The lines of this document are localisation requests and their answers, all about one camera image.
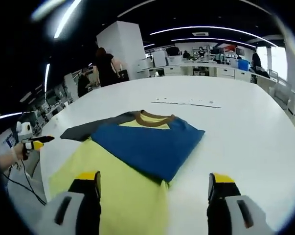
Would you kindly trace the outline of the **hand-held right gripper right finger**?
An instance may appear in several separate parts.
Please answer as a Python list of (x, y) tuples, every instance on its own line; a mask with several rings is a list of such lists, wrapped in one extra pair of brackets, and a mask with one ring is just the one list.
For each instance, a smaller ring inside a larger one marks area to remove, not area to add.
[(227, 175), (210, 173), (207, 224), (209, 235), (273, 235), (264, 211), (242, 195)]

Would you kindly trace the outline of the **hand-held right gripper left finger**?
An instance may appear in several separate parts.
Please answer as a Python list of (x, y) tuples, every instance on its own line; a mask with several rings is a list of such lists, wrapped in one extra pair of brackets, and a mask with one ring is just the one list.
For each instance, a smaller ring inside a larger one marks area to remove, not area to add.
[(97, 235), (101, 215), (100, 171), (77, 176), (49, 201), (38, 221), (40, 235)]

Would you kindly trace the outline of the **person's left hand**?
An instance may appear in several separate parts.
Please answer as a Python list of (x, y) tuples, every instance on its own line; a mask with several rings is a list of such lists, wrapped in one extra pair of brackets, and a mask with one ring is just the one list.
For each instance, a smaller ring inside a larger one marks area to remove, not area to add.
[(18, 160), (23, 160), (24, 155), (23, 155), (23, 143), (18, 143), (13, 147), (14, 153), (16, 155), (16, 158)]

